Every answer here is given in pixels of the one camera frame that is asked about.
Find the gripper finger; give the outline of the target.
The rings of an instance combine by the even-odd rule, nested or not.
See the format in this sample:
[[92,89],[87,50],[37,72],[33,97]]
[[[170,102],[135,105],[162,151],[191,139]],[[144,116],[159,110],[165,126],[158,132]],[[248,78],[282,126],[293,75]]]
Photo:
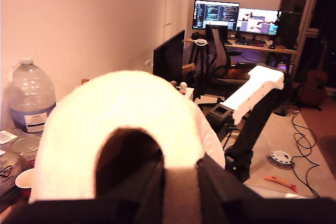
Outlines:
[[262,198],[207,154],[197,161],[202,223],[262,223]]
[[98,200],[111,202],[112,223],[162,223],[164,186],[163,159],[150,160]]

